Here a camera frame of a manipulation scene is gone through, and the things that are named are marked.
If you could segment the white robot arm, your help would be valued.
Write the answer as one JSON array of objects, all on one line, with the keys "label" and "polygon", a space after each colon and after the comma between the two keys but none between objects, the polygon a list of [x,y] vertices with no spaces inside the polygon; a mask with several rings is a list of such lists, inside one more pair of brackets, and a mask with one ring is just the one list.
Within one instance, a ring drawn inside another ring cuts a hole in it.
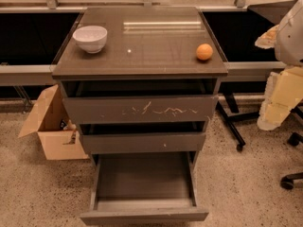
[{"label": "white robot arm", "polygon": [[272,131],[281,126],[303,99],[303,0],[298,0],[280,23],[255,41],[262,49],[273,48],[276,59],[286,64],[267,78],[258,127]]}]

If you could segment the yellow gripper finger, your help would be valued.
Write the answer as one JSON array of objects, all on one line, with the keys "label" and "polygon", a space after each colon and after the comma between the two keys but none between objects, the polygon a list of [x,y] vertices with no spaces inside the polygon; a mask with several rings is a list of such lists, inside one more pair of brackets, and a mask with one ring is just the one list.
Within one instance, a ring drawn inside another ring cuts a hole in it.
[{"label": "yellow gripper finger", "polygon": [[274,48],[276,43],[276,35],[278,31],[278,26],[273,26],[266,32],[264,32],[255,41],[255,46],[262,49]]},{"label": "yellow gripper finger", "polygon": [[280,127],[302,99],[302,67],[291,66],[280,73],[272,72],[267,79],[264,101],[259,110],[258,127],[264,131]]}]

